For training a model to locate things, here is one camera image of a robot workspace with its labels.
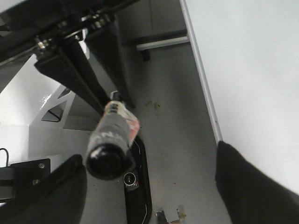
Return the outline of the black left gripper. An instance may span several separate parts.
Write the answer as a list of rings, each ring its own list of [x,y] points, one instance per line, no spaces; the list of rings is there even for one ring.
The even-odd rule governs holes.
[[[69,36],[86,28],[92,19],[81,19],[93,14],[116,13],[132,4],[133,0],[23,0],[0,13],[0,64],[31,54],[41,41],[54,36]],[[127,88],[118,38],[110,29],[111,23],[93,22],[88,27],[85,43],[102,66],[116,90],[128,106],[135,105]],[[68,39],[37,56],[36,69],[76,93],[100,115],[109,98],[99,84],[79,42]]]

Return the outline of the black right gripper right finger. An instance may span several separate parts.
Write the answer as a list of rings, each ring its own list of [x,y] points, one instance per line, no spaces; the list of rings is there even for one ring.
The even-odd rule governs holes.
[[[217,146],[215,180],[232,223],[299,222],[299,196],[269,178],[223,141]]]

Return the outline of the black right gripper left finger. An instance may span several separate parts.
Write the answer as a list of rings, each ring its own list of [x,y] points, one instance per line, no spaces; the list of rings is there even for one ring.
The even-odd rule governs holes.
[[[79,224],[84,211],[87,175],[75,154],[41,182],[0,208],[2,224]]]

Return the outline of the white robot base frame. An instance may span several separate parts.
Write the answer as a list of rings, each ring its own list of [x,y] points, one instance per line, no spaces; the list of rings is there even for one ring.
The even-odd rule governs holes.
[[[1,165],[50,159],[55,169],[84,154],[100,115],[58,82],[40,74],[36,57],[1,69],[14,77],[0,90]]]

